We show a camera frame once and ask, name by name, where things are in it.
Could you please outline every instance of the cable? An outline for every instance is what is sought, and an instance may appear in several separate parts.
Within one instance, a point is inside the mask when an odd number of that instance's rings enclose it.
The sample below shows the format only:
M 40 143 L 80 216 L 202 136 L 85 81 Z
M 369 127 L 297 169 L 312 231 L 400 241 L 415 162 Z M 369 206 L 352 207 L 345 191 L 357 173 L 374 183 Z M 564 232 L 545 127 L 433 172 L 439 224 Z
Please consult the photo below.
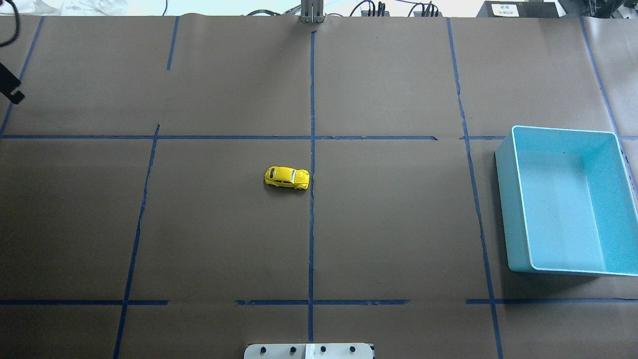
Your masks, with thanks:
M 18 14 L 18 8 L 13 3 L 13 0 L 6 0 L 6 2 L 9 5 L 11 5 L 11 7 L 13 8 L 13 14 L 15 15 L 15 33 L 9 40 L 6 40 L 5 42 L 0 43 L 0 47 L 11 45 L 13 42 L 15 42 L 15 40 L 18 39 L 18 36 L 20 35 L 20 14 Z
M 350 16 L 352 16 L 352 14 L 355 13 L 355 11 L 357 11 L 357 8 L 360 7 L 361 5 L 363 5 L 364 3 L 371 3 L 372 4 L 372 13 L 376 12 L 376 5 L 375 2 L 372 0 L 363 0 L 361 1 L 357 6 L 355 6 L 354 9 L 352 9 L 352 12 L 350 13 Z
M 247 15 L 247 16 L 257 15 L 258 13 L 264 13 L 264 14 L 268 14 L 268 15 L 270 15 L 270 16 L 278 16 L 278 15 L 281 15 L 280 13 L 276 13 L 276 12 L 274 12 L 274 11 L 265 10 L 265 9 L 259 9 L 259 10 L 251 11 L 250 13 L 248 13 L 248 15 Z
M 414 6 L 412 6 L 412 9 L 410 9 L 410 12 L 408 13 L 408 17 L 410 17 L 410 15 L 412 15 L 412 11 L 414 11 L 414 8 L 416 8 L 419 5 L 421 5 L 421 16 L 423 16 L 423 14 L 426 12 L 425 4 L 424 3 L 416 3 L 416 4 L 414 4 Z

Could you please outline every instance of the light blue container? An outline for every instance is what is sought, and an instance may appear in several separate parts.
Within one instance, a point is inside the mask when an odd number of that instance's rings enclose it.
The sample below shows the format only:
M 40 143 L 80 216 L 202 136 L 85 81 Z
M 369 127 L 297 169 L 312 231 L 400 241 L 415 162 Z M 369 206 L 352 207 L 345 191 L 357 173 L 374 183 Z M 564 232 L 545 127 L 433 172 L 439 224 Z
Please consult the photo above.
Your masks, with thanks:
M 615 134 L 515 126 L 496 166 L 510 269 L 638 276 L 638 215 Z

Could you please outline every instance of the yellow toy car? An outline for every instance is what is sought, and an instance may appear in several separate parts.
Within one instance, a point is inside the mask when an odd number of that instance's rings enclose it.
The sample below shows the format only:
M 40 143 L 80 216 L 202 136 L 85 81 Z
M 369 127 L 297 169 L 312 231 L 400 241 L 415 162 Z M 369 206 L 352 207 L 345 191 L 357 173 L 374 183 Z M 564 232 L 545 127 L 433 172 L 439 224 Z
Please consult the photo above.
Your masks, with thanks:
M 274 166 L 266 170 L 263 182 L 272 187 L 288 187 L 296 190 L 307 190 L 310 184 L 310 173 L 305 169 Z

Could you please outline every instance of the gray table surface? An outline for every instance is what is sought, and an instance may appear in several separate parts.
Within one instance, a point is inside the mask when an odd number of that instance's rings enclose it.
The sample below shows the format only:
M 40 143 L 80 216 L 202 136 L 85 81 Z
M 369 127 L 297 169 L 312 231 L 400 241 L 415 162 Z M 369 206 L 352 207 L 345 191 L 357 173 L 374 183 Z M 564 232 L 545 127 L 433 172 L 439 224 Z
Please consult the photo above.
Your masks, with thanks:
M 0 49 L 27 96 L 0 98 L 0 356 L 635 358 L 638 279 L 507 268 L 494 150 L 513 125 L 606 130 L 638 169 L 636 33 L 23 17 Z M 312 190 L 265 187 L 271 165 Z

